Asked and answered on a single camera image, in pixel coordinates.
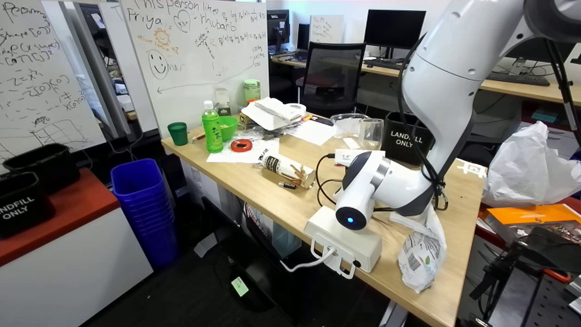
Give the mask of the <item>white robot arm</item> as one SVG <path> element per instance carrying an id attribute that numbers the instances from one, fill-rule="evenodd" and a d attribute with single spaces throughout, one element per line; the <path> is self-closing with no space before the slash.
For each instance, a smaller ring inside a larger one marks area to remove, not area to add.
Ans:
<path id="1" fill-rule="evenodd" d="M 400 72 L 404 105 L 430 130 L 431 149 L 417 169 L 377 150 L 355 156 L 351 180 L 335 200 L 335 220 L 361 230 L 375 203 L 400 216 L 422 212 L 457 156 L 480 83 L 529 38 L 578 41 L 581 0 L 449 0 Z"/>

